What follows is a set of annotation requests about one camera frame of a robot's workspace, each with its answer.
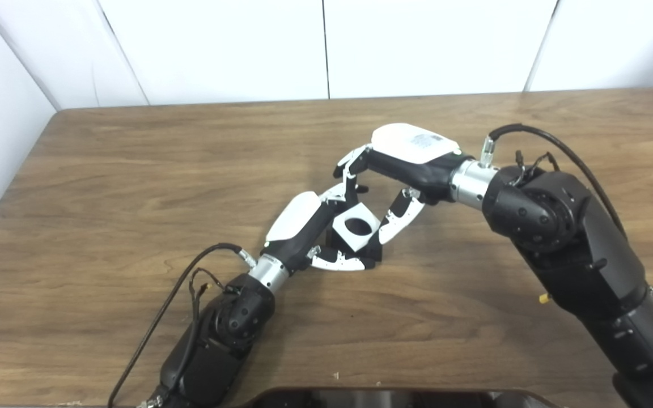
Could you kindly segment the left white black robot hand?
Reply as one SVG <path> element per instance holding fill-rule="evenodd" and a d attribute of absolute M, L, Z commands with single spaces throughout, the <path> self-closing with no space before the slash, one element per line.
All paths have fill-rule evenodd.
<path fill-rule="evenodd" d="M 327 271 L 374 269 L 376 261 L 372 258 L 360 256 L 352 249 L 318 243 L 341 214 L 332 194 L 322 197 L 306 191 L 296 195 L 265 235 L 260 256 L 277 262 L 290 274 L 308 267 Z"/>

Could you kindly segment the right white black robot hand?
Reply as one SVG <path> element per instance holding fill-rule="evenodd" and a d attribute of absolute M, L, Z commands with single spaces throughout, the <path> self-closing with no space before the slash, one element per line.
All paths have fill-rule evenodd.
<path fill-rule="evenodd" d="M 379 127 L 370 143 L 340 159 L 333 177 L 342 178 L 348 204 L 355 202 L 356 176 L 367 170 L 406 184 L 365 244 L 378 247 L 407 227 L 425 205 L 455 202 L 451 178 L 469 158 L 451 139 L 422 127 L 394 123 Z"/>

